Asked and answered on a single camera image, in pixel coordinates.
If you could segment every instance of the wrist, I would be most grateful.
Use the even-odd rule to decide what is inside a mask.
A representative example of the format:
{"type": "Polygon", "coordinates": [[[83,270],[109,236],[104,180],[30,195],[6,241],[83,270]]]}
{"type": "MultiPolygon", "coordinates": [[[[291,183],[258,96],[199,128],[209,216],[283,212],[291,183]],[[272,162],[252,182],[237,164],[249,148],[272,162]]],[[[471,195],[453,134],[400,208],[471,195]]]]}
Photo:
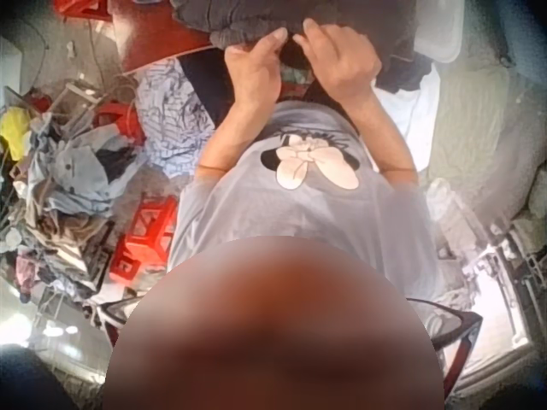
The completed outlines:
{"type": "Polygon", "coordinates": [[[265,118],[266,121],[268,121],[270,115],[274,111],[274,107],[275,104],[236,101],[230,108],[230,114],[233,114],[242,120],[265,118]]]}
{"type": "Polygon", "coordinates": [[[370,92],[345,100],[340,105],[351,119],[357,116],[365,119],[367,114],[371,113],[377,107],[377,103],[379,103],[378,98],[371,89],[370,92]]]}

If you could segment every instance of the cable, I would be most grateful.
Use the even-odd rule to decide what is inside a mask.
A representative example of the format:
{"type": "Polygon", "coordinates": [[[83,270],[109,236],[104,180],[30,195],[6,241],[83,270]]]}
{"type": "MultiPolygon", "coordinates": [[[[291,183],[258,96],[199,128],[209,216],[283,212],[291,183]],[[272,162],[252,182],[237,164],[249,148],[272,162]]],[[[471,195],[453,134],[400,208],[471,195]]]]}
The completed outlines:
{"type": "Polygon", "coordinates": [[[99,62],[97,61],[97,54],[95,54],[95,44],[93,43],[93,29],[91,28],[91,22],[87,21],[87,28],[89,29],[89,42],[91,46],[91,55],[93,56],[93,60],[95,61],[95,65],[97,66],[97,69],[99,71],[99,74],[101,75],[101,86],[104,91],[104,75],[103,70],[101,69],[101,66],[99,65],[99,62]]]}
{"type": "Polygon", "coordinates": [[[36,85],[36,82],[38,81],[38,77],[40,76],[40,73],[42,72],[42,67],[44,66],[44,61],[45,61],[45,52],[50,49],[50,46],[48,45],[47,41],[45,41],[45,38],[42,35],[42,33],[33,24],[31,24],[30,22],[28,22],[27,20],[23,19],[20,16],[16,16],[16,18],[22,21],[27,26],[31,27],[33,31],[38,35],[38,37],[40,37],[40,40],[42,41],[42,44],[44,45],[44,48],[42,49],[42,59],[40,61],[40,65],[38,66],[38,71],[36,72],[36,75],[34,76],[34,80],[31,83],[30,89],[32,89],[36,85]]]}

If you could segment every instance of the red table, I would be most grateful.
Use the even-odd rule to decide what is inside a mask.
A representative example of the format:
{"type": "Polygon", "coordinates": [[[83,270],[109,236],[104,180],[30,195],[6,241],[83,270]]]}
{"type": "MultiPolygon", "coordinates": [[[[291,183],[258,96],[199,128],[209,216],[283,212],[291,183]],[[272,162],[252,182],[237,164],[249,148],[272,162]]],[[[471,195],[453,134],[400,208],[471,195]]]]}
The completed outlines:
{"type": "Polygon", "coordinates": [[[109,8],[124,73],[164,58],[212,48],[206,32],[191,30],[173,19],[168,0],[146,5],[110,0],[109,8]]]}

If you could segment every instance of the white container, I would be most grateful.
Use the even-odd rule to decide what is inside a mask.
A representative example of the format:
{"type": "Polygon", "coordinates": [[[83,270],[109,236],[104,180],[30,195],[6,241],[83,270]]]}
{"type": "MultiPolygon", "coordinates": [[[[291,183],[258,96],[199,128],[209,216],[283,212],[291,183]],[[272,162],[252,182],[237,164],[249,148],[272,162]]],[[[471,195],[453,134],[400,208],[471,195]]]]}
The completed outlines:
{"type": "Polygon", "coordinates": [[[415,51],[436,62],[453,62],[462,51],[465,0],[418,0],[415,51]]]}

